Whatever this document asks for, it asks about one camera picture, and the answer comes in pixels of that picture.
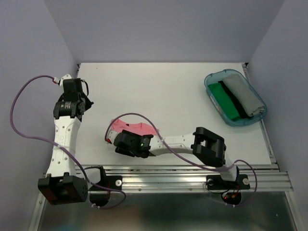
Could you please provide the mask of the pink t-shirt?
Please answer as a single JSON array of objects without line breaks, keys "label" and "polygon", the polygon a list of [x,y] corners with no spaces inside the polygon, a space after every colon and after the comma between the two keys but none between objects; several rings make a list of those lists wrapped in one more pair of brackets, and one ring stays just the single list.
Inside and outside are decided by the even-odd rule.
[{"label": "pink t-shirt", "polygon": [[120,119],[114,121],[111,125],[111,130],[122,132],[123,130],[138,134],[138,135],[157,135],[154,127],[146,123],[130,124]]}]

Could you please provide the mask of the blue translucent plastic bin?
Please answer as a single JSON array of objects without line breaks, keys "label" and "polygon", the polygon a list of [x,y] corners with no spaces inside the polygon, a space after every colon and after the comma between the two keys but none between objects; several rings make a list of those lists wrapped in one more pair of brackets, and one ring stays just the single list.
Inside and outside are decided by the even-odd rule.
[{"label": "blue translucent plastic bin", "polygon": [[204,79],[204,86],[213,105],[229,126],[249,126],[267,114],[264,101],[236,70],[224,69],[209,74]]}]

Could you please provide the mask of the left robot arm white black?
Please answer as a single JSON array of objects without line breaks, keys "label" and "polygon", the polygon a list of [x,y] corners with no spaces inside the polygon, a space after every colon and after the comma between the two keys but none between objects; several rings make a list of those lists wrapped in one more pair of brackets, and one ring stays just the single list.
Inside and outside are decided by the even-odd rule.
[{"label": "left robot arm white black", "polygon": [[84,202],[88,197],[88,183],[77,176],[73,160],[82,117],[93,105],[83,83],[70,75],[60,80],[63,93],[53,110],[56,144],[46,176],[38,180],[39,191],[51,205]]}]

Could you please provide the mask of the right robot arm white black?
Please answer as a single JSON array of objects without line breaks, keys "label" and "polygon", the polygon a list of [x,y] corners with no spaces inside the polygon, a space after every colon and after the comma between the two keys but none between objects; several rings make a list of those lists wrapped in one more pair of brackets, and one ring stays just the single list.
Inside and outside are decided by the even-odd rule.
[{"label": "right robot arm white black", "polygon": [[225,187],[232,188],[239,182],[238,168],[226,154],[224,139],[203,127],[197,127],[194,133],[168,137],[139,135],[128,130],[110,130],[107,140],[115,146],[116,153],[131,157],[192,154],[205,166],[214,167],[220,173]]}]

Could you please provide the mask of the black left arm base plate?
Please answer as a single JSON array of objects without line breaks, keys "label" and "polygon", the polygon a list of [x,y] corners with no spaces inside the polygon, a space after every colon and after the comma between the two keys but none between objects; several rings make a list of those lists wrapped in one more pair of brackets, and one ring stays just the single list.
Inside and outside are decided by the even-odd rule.
[{"label": "black left arm base plate", "polygon": [[[100,178],[92,178],[90,179],[95,184],[102,186],[104,188],[109,188],[113,190],[122,190],[122,177],[119,175],[116,176],[102,176]],[[88,184],[89,189],[88,191],[106,191],[106,189],[102,189],[97,186],[93,186],[91,184]]]}]

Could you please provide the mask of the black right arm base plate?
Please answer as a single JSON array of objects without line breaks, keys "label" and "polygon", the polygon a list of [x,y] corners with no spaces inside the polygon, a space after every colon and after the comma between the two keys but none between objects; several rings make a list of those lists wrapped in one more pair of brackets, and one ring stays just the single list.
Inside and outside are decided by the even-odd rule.
[{"label": "black right arm base plate", "polygon": [[226,181],[220,175],[210,175],[206,177],[206,185],[210,191],[226,190],[249,190],[250,183],[246,174],[240,174],[236,181]]}]

